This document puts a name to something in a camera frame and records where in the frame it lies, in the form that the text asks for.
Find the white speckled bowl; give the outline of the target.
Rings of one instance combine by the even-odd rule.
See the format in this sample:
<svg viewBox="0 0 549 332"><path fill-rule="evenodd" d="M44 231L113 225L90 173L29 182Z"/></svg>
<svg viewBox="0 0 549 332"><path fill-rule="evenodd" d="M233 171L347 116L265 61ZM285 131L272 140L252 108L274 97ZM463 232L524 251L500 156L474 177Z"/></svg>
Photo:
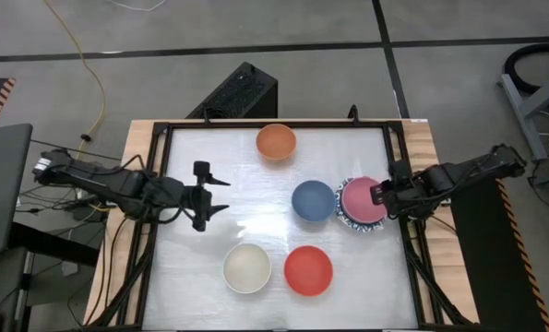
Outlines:
<svg viewBox="0 0 549 332"><path fill-rule="evenodd" d="M268 253L253 243L236 245L223 261L223 276L227 286L241 294L260 291L271 275Z"/></svg>

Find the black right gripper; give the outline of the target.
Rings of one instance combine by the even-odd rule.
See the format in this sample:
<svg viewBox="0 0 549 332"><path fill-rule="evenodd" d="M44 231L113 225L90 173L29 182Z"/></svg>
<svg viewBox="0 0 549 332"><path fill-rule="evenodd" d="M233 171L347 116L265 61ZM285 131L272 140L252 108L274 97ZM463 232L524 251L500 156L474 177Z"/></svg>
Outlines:
<svg viewBox="0 0 549 332"><path fill-rule="evenodd" d="M391 180L372 185L370 188L375 205L387 205L391 217L426 218L428 206L423 198L423 187L413 179L408 161L397 160L389 164Z"/></svg>

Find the orange bowl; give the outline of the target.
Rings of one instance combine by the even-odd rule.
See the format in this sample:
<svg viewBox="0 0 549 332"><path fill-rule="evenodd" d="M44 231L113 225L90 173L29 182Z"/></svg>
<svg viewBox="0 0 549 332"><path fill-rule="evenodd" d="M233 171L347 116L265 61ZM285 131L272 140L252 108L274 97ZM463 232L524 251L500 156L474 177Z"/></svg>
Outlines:
<svg viewBox="0 0 549 332"><path fill-rule="evenodd" d="M295 133L284 124L268 124L257 133L257 151L268 160L289 158L294 153L296 144Z"/></svg>

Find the pink bowl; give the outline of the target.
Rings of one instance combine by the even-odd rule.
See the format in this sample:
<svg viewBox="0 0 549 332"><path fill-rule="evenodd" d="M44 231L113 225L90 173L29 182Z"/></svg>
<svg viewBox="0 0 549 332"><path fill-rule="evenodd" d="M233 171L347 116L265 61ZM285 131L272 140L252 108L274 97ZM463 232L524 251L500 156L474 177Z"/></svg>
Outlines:
<svg viewBox="0 0 549 332"><path fill-rule="evenodd" d="M378 181L370 177L351 179L342 189L340 204L350 219L360 224L372 224L387 215L383 205L373 202L371 188Z"/></svg>

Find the blue patterned paper bowl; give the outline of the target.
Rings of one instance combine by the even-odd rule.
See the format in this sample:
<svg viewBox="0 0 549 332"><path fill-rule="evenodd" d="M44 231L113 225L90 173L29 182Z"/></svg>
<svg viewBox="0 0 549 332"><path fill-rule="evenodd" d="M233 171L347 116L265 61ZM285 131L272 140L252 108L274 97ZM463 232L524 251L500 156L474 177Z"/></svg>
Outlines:
<svg viewBox="0 0 549 332"><path fill-rule="evenodd" d="M388 219L388 213L382 220L378 222L374 222L372 224L360 224L350 219L348 215L343 211L340 204L341 193L344 186L351 179L353 178L344 179L335 192L335 215L344 225L346 225L347 227L349 227L354 231L366 233L366 232L375 231L375 230L382 230L384 222Z"/></svg>

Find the black perforated computer tower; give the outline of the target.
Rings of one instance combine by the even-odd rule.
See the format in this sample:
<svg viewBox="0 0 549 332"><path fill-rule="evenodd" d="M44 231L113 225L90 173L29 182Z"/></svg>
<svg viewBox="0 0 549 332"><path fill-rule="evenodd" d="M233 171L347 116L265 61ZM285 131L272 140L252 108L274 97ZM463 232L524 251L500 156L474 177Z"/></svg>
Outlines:
<svg viewBox="0 0 549 332"><path fill-rule="evenodd" d="M243 62L186 119L277 118L278 101L278 80Z"/></svg>

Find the grey metal stand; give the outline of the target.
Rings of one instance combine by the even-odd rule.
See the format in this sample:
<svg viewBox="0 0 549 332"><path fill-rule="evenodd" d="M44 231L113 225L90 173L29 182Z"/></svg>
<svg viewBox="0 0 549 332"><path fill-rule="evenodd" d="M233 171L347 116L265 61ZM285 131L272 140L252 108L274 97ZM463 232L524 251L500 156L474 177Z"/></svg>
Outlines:
<svg viewBox="0 0 549 332"><path fill-rule="evenodd" d="M520 129L528 142L533 158L546 160L548 155L533 117L549 106L549 81L527 99L520 96L510 75L502 74L501 84L516 115Z"/></svg>

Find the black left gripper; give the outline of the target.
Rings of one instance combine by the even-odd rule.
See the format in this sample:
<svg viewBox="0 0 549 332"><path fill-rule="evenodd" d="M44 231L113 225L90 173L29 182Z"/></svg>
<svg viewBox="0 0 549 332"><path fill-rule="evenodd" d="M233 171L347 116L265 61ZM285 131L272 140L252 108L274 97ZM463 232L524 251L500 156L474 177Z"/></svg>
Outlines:
<svg viewBox="0 0 549 332"><path fill-rule="evenodd" d="M210 206L210 192L206 191L204 184L230 186L229 183L216 179L210 174L210 164L207 161L195 161L193 174L197 178L195 185L186 186L183 197L182 207L191 209L194 216L191 218L192 226L196 231L205 231L207 218L228 208L229 205Z"/></svg>

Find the long hazard-striped black mat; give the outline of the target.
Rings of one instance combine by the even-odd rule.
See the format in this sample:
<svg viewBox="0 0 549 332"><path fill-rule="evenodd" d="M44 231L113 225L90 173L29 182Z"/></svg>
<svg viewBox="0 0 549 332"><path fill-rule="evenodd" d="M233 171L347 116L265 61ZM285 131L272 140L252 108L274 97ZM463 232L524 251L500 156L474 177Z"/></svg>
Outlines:
<svg viewBox="0 0 549 332"><path fill-rule="evenodd" d="M549 314L506 188L474 184L452 198L480 323L505 332L549 332Z"/></svg>

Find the red bowl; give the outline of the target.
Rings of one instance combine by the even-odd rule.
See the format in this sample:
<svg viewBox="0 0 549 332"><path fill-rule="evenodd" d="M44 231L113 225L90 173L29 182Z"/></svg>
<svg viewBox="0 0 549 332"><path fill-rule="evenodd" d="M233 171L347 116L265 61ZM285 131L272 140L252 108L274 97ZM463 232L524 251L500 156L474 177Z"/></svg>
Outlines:
<svg viewBox="0 0 549 332"><path fill-rule="evenodd" d="M333 280L333 265L319 247L302 245L292 250L283 267L288 286L305 297L323 294Z"/></svg>

